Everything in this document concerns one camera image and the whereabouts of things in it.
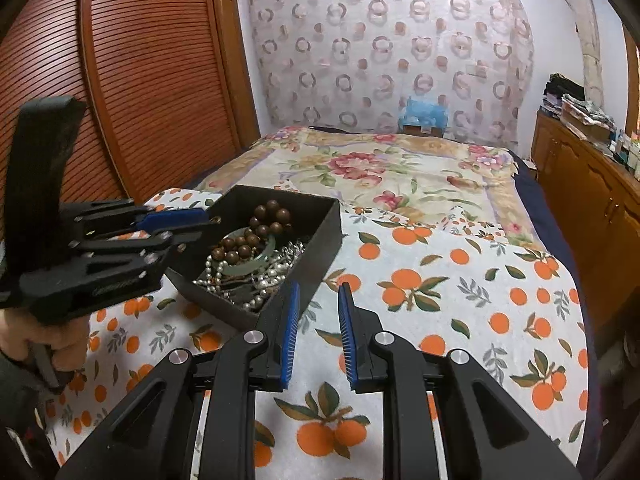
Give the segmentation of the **person's left hand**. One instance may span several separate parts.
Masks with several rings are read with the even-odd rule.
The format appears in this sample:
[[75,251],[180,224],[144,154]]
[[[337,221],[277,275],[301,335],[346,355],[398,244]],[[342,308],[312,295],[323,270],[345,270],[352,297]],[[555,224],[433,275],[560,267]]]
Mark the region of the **person's left hand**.
[[87,359],[89,334],[88,316],[62,325],[42,325],[27,310],[1,310],[1,351],[14,361],[27,360],[30,344],[44,344],[52,350],[56,370],[79,370]]

